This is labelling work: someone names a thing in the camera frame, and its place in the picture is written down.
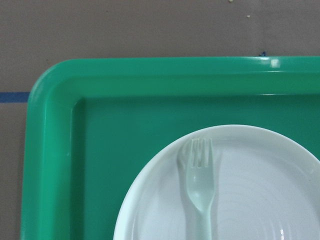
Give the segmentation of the white plastic fork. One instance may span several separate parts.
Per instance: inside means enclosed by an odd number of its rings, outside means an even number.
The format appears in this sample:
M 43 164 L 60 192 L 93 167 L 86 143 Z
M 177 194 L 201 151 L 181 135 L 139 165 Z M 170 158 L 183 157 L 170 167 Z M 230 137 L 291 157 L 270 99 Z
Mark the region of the white plastic fork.
M 215 167 L 213 142 L 210 138 L 193 138 L 177 155 L 183 197 L 194 211 L 191 220 L 194 240 L 211 240 L 211 209 L 215 198 Z

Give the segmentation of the green plastic tray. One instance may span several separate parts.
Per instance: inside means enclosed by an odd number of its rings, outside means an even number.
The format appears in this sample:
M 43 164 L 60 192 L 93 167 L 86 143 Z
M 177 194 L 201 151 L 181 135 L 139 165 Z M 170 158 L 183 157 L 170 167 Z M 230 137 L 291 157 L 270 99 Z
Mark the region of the green plastic tray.
M 320 154 L 317 56 L 73 59 L 27 106 L 20 238 L 110 240 L 136 175 L 217 125 L 283 134 Z

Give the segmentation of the white round plate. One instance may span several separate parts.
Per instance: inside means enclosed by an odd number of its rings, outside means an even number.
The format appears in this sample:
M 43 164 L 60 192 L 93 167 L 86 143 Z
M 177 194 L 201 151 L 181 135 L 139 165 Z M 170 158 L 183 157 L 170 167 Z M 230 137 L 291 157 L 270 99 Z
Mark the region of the white round plate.
M 177 156 L 195 138 L 213 145 L 211 240 L 319 239 L 319 160 L 277 132 L 220 125 L 177 139 L 145 165 L 121 205 L 115 240 L 194 240 Z

